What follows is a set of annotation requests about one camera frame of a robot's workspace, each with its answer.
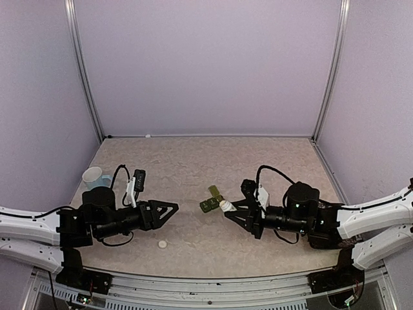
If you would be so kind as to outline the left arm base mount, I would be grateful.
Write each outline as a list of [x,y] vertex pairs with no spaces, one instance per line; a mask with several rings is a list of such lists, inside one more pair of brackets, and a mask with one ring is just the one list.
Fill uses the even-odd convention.
[[113,276],[109,273],[69,268],[64,268],[55,278],[59,284],[101,295],[108,294],[112,285],[112,279]]

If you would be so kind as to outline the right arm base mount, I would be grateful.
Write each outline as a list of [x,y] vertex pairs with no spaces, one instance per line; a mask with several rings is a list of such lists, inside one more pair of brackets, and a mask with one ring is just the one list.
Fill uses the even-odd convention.
[[307,277],[312,294],[318,294],[356,285],[357,282],[363,282],[365,272],[350,265],[310,273]]

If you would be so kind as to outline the green weekly pill organizer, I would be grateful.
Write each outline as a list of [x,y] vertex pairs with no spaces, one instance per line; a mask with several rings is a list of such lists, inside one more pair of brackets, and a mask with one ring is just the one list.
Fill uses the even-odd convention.
[[209,186],[208,191],[211,197],[199,203],[199,207],[204,213],[217,209],[220,202],[223,201],[223,196],[215,185]]

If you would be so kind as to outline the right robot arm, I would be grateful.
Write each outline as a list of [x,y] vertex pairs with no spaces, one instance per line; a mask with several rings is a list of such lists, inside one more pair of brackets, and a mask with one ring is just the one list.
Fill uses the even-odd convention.
[[241,185],[244,200],[223,200],[226,218],[254,238],[264,229],[306,236],[313,249],[340,249],[339,265],[330,281],[343,287],[356,269],[365,270],[377,261],[412,244],[412,186],[381,199],[358,205],[329,203],[319,190],[303,182],[293,183],[280,207],[269,203],[269,193],[253,180]]

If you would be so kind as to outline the white pill bottle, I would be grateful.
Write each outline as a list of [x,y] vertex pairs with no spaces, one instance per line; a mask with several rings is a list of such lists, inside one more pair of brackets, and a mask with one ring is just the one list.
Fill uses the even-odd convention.
[[223,212],[236,211],[235,206],[228,200],[222,200],[219,202],[219,206]]

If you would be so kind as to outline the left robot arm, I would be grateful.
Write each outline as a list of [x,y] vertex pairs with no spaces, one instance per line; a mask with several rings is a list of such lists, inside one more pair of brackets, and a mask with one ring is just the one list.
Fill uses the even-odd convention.
[[80,247],[118,234],[161,228],[179,209],[178,204],[157,200],[137,201],[118,209],[108,187],[96,187],[82,194],[75,209],[57,207],[37,214],[1,208],[1,254],[44,269],[56,275],[60,284],[87,289],[99,282],[110,282],[83,267]]

